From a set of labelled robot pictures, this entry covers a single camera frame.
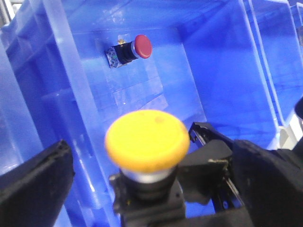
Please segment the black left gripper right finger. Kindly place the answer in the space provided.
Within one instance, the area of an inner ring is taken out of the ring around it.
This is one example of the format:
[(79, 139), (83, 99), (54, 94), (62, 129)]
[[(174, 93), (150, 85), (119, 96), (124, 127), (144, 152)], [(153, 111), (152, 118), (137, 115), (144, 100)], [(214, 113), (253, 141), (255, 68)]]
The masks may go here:
[(187, 218), (183, 227), (300, 227), (303, 224), (303, 143), (267, 150), (232, 140), (210, 124), (189, 130), (197, 150), (178, 179), (186, 200), (212, 201), (213, 215)]

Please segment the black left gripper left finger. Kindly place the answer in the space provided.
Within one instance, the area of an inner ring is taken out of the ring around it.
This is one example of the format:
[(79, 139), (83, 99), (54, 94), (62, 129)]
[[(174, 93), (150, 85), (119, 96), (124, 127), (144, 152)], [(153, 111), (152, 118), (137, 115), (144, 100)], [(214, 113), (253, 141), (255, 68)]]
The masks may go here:
[(71, 147), (60, 140), (0, 177), (2, 227), (52, 227), (74, 179)]

